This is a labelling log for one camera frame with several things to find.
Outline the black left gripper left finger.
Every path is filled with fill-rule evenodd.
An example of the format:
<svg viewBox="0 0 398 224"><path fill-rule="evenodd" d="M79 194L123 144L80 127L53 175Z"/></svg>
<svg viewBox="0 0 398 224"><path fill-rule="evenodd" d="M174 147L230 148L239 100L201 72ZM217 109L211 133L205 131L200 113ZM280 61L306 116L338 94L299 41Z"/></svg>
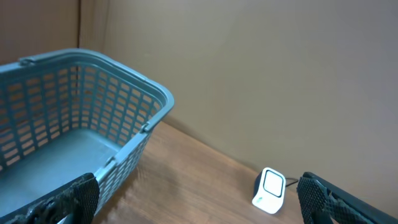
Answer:
<svg viewBox="0 0 398 224"><path fill-rule="evenodd" d="M85 173L41 198L1 217L6 224L90 224L100 197L99 183Z"/></svg>

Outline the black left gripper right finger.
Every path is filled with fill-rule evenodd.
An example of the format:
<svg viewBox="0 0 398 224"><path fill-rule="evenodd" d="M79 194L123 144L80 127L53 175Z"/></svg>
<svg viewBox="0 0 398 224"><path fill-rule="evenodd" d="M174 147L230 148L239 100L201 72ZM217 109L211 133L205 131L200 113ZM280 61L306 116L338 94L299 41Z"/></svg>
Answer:
<svg viewBox="0 0 398 224"><path fill-rule="evenodd" d="M297 195L305 224L396 224L397 219L345 192L312 172L304 172Z"/></svg>

